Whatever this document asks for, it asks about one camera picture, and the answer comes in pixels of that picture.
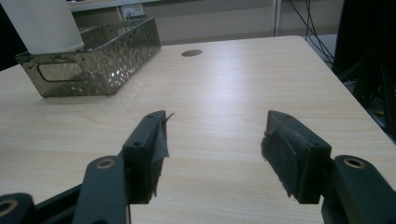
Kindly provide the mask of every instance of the black cable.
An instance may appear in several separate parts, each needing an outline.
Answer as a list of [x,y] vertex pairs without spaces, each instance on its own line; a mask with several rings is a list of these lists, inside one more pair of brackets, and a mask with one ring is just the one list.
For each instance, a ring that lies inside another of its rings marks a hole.
[[303,16],[300,14],[300,12],[295,7],[295,5],[291,2],[291,0],[289,0],[289,2],[290,2],[291,7],[294,9],[294,11],[297,13],[297,15],[300,17],[301,21],[303,22],[303,24],[306,27],[307,33],[305,33],[305,35],[308,35],[308,32],[310,32],[315,37],[315,39],[318,41],[319,46],[314,42],[312,37],[309,36],[308,38],[311,40],[312,44],[326,57],[326,59],[329,62],[331,62],[333,69],[338,70],[338,71],[345,70],[344,66],[342,66],[339,62],[337,62],[337,60],[334,59],[334,56],[330,53],[330,51],[326,48],[325,44],[318,37],[318,33],[317,33],[316,28],[315,28],[314,22],[312,20],[312,15],[311,15],[311,12],[310,12],[311,1],[310,0],[305,0],[305,5],[306,5],[307,11],[308,11],[308,23],[305,22]]
[[[305,0],[305,5],[306,5],[306,9],[308,10],[308,18],[306,20],[308,21],[308,26],[309,26],[309,21],[311,20],[311,1],[308,2],[307,0]],[[306,41],[306,38],[308,37],[308,33],[309,33],[309,30],[308,30],[308,28],[306,28],[305,41]]]
[[338,79],[340,79],[342,82],[346,82],[354,76],[363,68],[364,65],[368,63],[367,60],[368,55],[365,54],[360,60],[355,62],[352,66],[350,66],[347,70],[345,70],[342,74],[338,76]]
[[277,19],[277,0],[276,0],[276,6],[275,6],[275,19],[274,19],[274,34],[273,34],[273,36],[276,36],[276,19]]
[[[318,42],[319,42],[319,44],[320,44],[320,39],[318,38],[318,35],[317,35],[317,33],[316,33],[316,31],[313,31],[310,27],[309,27],[309,24],[307,24],[306,22],[305,22],[305,20],[304,20],[304,18],[303,18],[303,16],[300,14],[300,12],[297,10],[297,8],[294,6],[294,4],[291,2],[291,0],[289,0],[289,2],[290,2],[290,4],[291,4],[291,6],[293,7],[293,9],[294,9],[294,11],[297,13],[297,15],[300,17],[300,19],[302,20],[302,22],[304,23],[304,25],[305,25],[305,27],[306,27],[306,29],[308,29],[311,33],[312,33],[312,35],[314,35],[316,38],[317,38],[317,40],[318,40]],[[326,56],[326,58],[328,59],[328,60],[330,60],[330,58],[328,58],[328,55],[324,52],[324,50],[322,50],[322,49],[320,49],[320,48],[318,48],[319,50],[320,50],[320,52],[322,52],[325,56]]]

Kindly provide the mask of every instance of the light wood tabletop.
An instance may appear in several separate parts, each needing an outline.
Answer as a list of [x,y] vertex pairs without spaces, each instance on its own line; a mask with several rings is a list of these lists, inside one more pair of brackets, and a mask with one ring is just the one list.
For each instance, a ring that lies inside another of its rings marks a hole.
[[[200,49],[201,54],[181,53]],[[117,155],[148,113],[168,121],[158,196],[133,223],[321,223],[321,205],[288,198],[261,140],[268,110],[371,162],[396,189],[396,146],[297,36],[166,46],[113,96],[42,98],[23,69],[0,73],[0,195],[35,203],[81,183]]]

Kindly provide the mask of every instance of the white paper towel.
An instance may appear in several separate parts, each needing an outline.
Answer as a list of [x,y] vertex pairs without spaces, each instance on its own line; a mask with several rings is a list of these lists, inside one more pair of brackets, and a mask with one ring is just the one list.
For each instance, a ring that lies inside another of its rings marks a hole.
[[0,0],[31,54],[70,52],[84,46],[65,0]]

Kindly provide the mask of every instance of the metal basket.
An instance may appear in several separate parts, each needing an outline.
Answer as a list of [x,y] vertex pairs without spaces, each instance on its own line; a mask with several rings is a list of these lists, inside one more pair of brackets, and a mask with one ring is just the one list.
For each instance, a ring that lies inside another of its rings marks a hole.
[[110,95],[160,48],[154,18],[93,27],[76,52],[17,55],[43,97]]

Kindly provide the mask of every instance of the screw hole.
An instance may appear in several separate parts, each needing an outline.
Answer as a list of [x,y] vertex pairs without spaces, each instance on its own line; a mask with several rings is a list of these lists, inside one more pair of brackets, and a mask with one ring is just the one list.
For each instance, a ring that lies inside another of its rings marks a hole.
[[96,163],[96,168],[98,169],[106,169],[113,166],[116,162],[112,159],[104,159]]
[[18,201],[15,199],[9,199],[0,202],[0,217],[12,212],[18,206]]
[[344,159],[344,163],[350,167],[357,168],[357,169],[366,168],[366,164],[363,161],[360,161],[357,159],[346,158],[346,159]]

